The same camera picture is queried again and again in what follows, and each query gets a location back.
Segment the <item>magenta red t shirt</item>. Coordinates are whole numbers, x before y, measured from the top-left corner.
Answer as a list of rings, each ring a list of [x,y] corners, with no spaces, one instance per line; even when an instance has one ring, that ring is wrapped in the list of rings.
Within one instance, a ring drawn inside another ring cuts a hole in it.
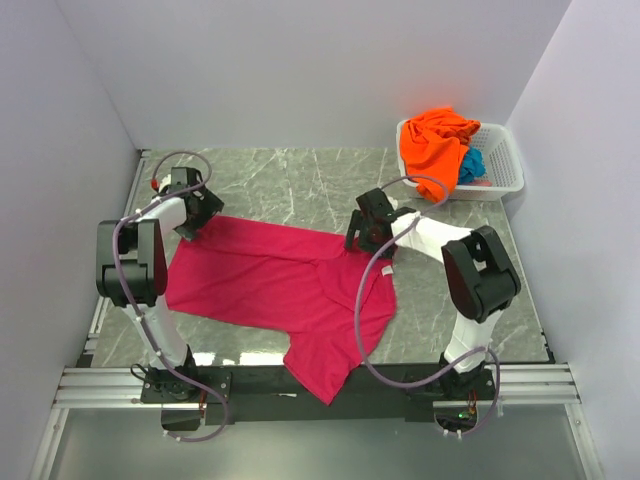
[[[357,289],[370,260],[347,251],[342,236],[216,216],[197,238],[179,243],[165,293],[176,312],[281,331],[290,346],[284,365],[302,374],[362,361],[354,332]],[[361,337],[372,353],[397,308],[391,263],[367,278]]]

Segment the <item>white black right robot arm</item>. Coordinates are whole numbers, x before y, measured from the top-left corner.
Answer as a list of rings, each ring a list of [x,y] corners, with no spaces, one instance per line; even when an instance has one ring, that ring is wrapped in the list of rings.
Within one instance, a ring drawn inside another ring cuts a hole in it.
[[[521,280],[499,235],[490,226],[470,230],[435,221],[409,207],[395,209],[381,188],[360,195],[356,203],[345,247],[357,246],[373,255],[361,277],[354,308],[356,345],[364,366],[391,387],[414,389],[438,381],[447,397],[464,397],[485,372],[486,357],[497,357],[489,348],[493,330],[521,291]],[[419,252],[444,266],[457,311],[440,369],[422,380],[402,382],[384,376],[370,363],[361,337],[367,277],[377,260],[394,247]]]

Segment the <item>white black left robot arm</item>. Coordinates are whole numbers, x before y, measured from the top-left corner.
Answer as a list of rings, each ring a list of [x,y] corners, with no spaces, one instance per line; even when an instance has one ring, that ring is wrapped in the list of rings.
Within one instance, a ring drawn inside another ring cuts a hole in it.
[[[97,228],[97,290],[134,324],[149,356],[146,381],[179,402],[197,395],[200,378],[165,297],[164,239],[175,232],[192,241],[222,211],[224,202],[208,190],[207,179],[196,168],[173,167],[162,182],[152,180],[155,196],[147,206]]]

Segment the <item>orange t shirt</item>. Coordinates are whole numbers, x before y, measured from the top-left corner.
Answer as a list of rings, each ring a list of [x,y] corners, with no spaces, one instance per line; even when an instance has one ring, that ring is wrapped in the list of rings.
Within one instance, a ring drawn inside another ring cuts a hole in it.
[[[452,107],[428,110],[406,120],[400,130],[399,156],[407,175],[418,175],[416,191],[437,203],[458,184],[460,167],[481,122]]]

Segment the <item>dusty pink t shirt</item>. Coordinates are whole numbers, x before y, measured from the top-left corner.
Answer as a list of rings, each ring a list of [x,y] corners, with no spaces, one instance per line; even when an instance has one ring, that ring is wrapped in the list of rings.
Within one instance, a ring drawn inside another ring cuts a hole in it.
[[[469,183],[469,186],[478,188],[490,188],[493,186],[493,184],[491,181],[476,179],[473,182]]]

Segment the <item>teal blue t shirt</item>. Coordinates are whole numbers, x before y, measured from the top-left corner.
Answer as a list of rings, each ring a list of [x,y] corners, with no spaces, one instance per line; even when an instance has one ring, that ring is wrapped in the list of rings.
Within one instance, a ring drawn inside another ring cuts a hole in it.
[[[465,153],[458,173],[458,184],[471,184],[486,174],[482,152],[469,147]]]

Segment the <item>white plastic laundry basket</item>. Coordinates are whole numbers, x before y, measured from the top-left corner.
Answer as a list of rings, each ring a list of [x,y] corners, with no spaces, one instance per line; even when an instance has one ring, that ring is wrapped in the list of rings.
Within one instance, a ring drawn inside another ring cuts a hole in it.
[[[414,179],[418,178],[418,175],[407,175],[404,162],[399,156],[400,130],[406,120],[398,123],[396,132],[397,160],[400,176],[404,183],[412,186],[412,191],[416,196],[429,201],[416,191],[417,183],[414,182]],[[488,181],[491,181],[493,186],[490,188],[478,188],[457,184],[451,194],[446,193],[445,198],[493,201],[500,199],[507,193],[521,190],[524,185],[523,172],[516,152],[515,142],[505,127],[497,124],[484,126],[484,124],[481,123],[480,130],[472,137],[470,147],[482,152],[486,168],[484,177],[488,179]]]

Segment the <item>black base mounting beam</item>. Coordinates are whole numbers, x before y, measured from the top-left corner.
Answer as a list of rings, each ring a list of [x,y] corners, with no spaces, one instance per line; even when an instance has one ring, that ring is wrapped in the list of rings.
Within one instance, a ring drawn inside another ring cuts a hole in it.
[[[436,373],[434,363],[378,366],[388,378],[381,382],[366,367],[340,372],[335,365],[315,373],[284,365],[190,366],[175,377],[148,368],[142,379],[144,405],[177,404],[182,412],[163,411],[164,427],[194,431],[203,420],[231,422],[402,419],[431,422],[435,406],[444,401],[473,407],[495,394],[491,370],[480,365],[466,373],[451,370],[424,386],[417,381]],[[194,384],[185,382],[191,376]]]

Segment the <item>aluminium extrusion rail frame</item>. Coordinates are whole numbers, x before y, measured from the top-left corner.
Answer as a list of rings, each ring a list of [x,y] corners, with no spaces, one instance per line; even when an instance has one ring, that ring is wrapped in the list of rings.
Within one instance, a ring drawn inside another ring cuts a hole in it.
[[[395,153],[210,149],[228,213],[343,232],[361,192],[397,175]],[[498,412],[456,440],[401,420],[244,423],[209,442],[166,438],[160,407],[129,373],[143,358],[132,324],[97,305],[84,363],[61,377],[36,479],[599,479],[570,368],[552,364],[523,292],[494,339],[504,360]]]

